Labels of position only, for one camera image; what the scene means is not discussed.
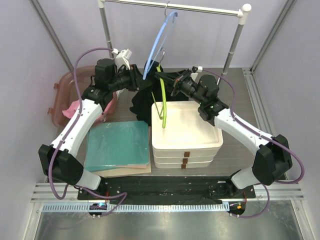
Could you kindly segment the black t shirt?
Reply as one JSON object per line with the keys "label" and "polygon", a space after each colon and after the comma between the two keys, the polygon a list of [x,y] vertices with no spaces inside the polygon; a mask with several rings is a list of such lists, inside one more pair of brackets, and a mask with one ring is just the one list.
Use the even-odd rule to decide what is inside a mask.
{"label": "black t shirt", "polygon": [[[155,61],[147,77],[154,77],[154,73],[157,72],[156,67],[159,66],[159,62]],[[138,121],[144,121],[148,126],[152,125],[152,105],[154,104],[153,96],[156,102],[162,102],[162,89],[161,83],[156,78],[152,81],[152,86],[138,91],[132,98],[132,106],[129,108],[130,112],[136,115]],[[165,91],[167,102],[187,101],[188,98],[182,93],[176,96],[171,96],[169,92]]]}

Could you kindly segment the blue clothes hanger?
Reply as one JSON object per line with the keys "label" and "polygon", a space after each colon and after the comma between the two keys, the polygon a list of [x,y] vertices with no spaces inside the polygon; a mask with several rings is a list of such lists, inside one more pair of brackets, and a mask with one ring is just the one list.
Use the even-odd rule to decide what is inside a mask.
{"label": "blue clothes hanger", "polygon": [[167,40],[169,33],[172,31],[173,25],[175,24],[176,18],[178,17],[177,11],[172,11],[171,13],[167,13],[169,3],[170,1],[168,1],[165,5],[164,22],[160,27],[160,30],[158,31],[158,34],[154,40],[151,51],[145,63],[143,76],[142,76],[143,80],[146,80],[148,73],[150,72],[152,66],[154,65],[154,62],[157,59],[159,53],[162,51],[165,41]]}

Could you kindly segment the pink t shirt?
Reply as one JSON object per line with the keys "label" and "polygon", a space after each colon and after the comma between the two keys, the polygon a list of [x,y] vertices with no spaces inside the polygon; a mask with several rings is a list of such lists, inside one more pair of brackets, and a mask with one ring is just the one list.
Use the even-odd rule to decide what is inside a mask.
{"label": "pink t shirt", "polygon": [[[79,106],[80,106],[79,100],[73,101],[68,109],[62,111],[62,114],[65,117],[67,117],[68,119],[71,119],[74,116],[74,114],[76,113],[76,110],[78,109]],[[96,123],[101,121],[104,118],[104,115],[106,114],[108,109],[109,109],[108,106],[106,106],[103,109],[102,114],[95,120]]]}

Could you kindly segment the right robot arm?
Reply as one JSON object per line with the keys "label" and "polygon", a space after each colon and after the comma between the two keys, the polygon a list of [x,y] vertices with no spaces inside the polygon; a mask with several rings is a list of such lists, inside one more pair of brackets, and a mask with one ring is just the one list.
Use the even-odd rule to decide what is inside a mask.
{"label": "right robot arm", "polygon": [[182,93],[198,103],[197,111],[205,122],[233,136],[254,155],[251,167],[238,170],[225,180],[226,194],[236,198],[249,186],[270,186],[278,181],[293,166],[288,140],[281,134],[267,134],[242,120],[218,98],[220,87],[215,76],[204,74],[196,82],[196,75],[197,68],[155,73],[171,96]]}

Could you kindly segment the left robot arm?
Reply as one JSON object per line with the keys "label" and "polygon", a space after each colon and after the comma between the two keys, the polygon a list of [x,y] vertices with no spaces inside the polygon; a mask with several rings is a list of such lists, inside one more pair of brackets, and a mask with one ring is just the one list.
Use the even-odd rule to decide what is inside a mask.
{"label": "left robot arm", "polygon": [[80,97],[79,106],[66,127],[50,145],[38,150],[42,170],[50,181],[57,180],[71,186],[89,189],[93,198],[100,200],[107,192],[102,178],[86,170],[76,156],[88,131],[102,115],[117,91],[141,91],[155,82],[157,66],[140,72],[135,64],[116,66],[113,59],[104,58],[94,67],[94,82]]}

